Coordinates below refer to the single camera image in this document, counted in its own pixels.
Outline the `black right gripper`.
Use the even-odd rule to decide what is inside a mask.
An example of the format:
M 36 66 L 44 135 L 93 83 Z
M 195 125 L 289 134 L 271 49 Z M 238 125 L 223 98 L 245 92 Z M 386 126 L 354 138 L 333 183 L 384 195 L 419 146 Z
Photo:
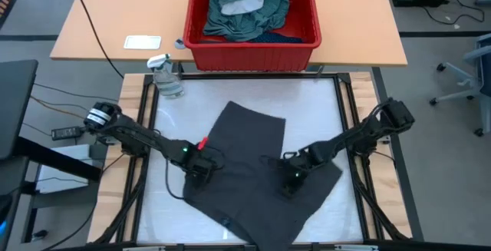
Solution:
M 285 152 L 282 155 L 282 169 L 284 181 L 291 184 L 291 196 L 302 188 L 303 180 L 308 173 L 318 166 L 318 158 L 311 154 L 309 149 Z M 282 184 L 281 192 L 284 197 L 290 197 L 289 188 Z

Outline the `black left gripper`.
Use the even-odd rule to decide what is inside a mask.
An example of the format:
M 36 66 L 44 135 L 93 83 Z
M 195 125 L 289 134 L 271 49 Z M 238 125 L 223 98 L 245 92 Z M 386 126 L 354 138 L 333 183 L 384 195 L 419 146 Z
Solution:
M 186 164 L 186 175 L 192 178 L 192 188 L 198 190 L 201 186 L 206 187 L 210 183 L 217 169 L 218 164 L 215 161 L 197 156 L 192 157 Z

